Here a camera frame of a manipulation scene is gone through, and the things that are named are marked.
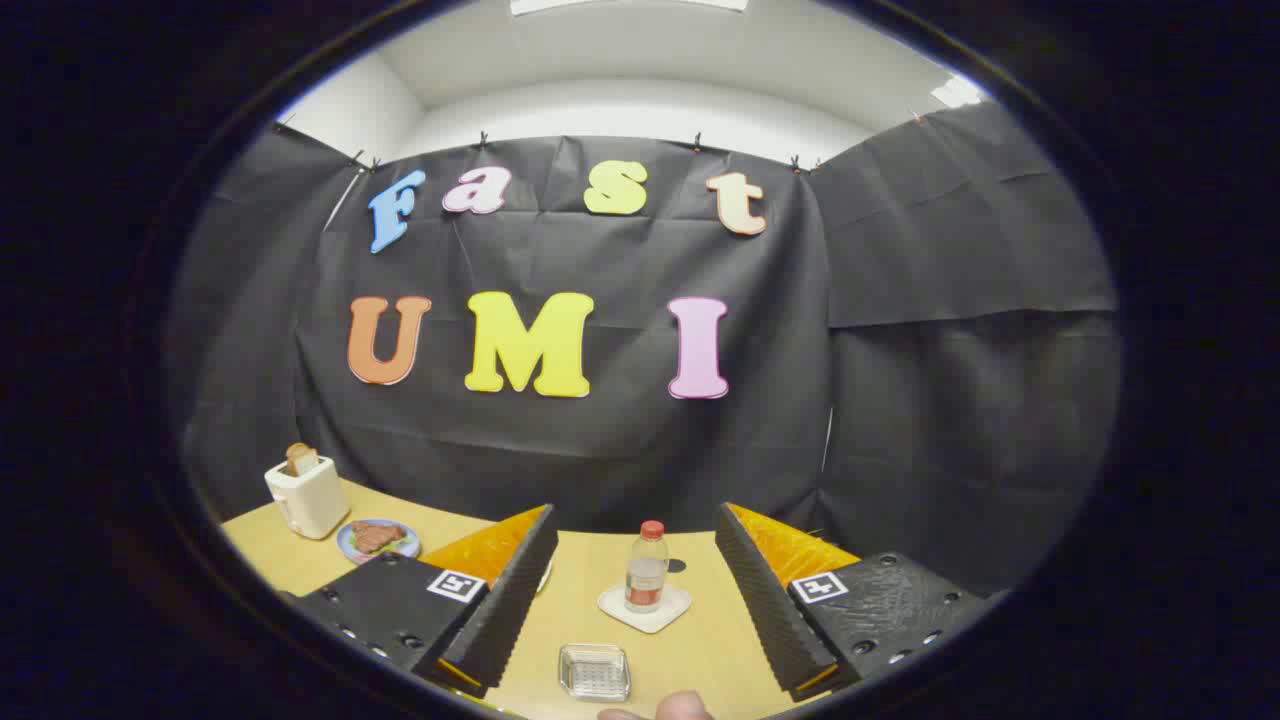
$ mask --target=table surface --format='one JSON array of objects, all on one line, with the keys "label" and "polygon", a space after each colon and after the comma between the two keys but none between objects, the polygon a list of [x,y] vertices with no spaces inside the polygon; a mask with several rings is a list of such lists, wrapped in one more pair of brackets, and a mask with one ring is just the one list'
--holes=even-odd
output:
[{"label": "table surface", "polygon": [[[342,524],[369,518],[403,523],[417,533],[424,555],[493,524],[342,482],[352,507]],[[298,596],[355,568],[338,550],[334,533],[319,541],[303,538],[271,505],[228,520],[223,530],[268,584]],[[622,582],[634,539],[561,530],[547,585],[529,609],[502,684],[484,701],[530,720],[593,720],[604,707],[653,717],[659,700],[689,688],[701,694],[717,720],[765,717],[795,707],[773,679],[714,533],[667,534],[671,556],[687,564],[668,575],[668,583],[687,589],[692,605],[657,634],[631,628],[595,605],[602,592]],[[566,643],[621,647],[631,665],[631,697],[622,703],[570,697],[559,685],[557,665]]]}]

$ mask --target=water bottle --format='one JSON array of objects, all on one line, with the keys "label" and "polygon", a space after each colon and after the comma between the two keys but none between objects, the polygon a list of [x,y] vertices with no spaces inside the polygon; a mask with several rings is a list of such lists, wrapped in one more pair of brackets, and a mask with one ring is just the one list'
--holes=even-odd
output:
[{"label": "water bottle", "polygon": [[653,612],[662,600],[662,587],[667,583],[667,541],[662,539],[666,528],[658,520],[648,520],[640,525],[640,537],[631,546],[631,560],[627,562],[627,588],[623,598],[631,612]]}]

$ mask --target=white wall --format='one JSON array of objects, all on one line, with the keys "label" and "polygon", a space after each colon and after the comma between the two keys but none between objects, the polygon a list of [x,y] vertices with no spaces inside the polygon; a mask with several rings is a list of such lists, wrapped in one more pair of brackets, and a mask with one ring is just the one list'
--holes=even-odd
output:
[{"label": "white wall", "polygon": [[389,158],[541,136],[652,137],[692,142],[812,168],[873,133],[776,97],[710,85],[589,79],[534,85],[429,110]]},{"label": "white wall", "polygon": [[379,53],[370,53],[329,76],[276,119],[288,119],[291,128],[344,155],[364,150],[360,161],[367,165],[374,158],[399,158],[422,113],[399,74]]}]

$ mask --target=toaster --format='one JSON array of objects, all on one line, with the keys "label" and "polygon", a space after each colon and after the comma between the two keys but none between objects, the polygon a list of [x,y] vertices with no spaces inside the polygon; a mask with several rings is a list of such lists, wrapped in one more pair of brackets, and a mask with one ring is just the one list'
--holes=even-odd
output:
[{"label": "toaster", "polygon": [[265,474],[271,500],[280,509],[291,530],[305,538],[324,538],[351,511],[333,459],[319,456],[315,468],[297,477],[285,473],[285,465],[288,461]]}]

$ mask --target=glass dish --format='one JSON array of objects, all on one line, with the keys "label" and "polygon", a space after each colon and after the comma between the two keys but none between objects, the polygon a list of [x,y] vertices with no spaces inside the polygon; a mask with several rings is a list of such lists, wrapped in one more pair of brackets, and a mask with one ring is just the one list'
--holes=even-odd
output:
[{"label": "glass dish", "polygon": [[559,653],[561,685],[579,700],[622,702],[631,694],[627,653],[613,644],[571,643]]}]

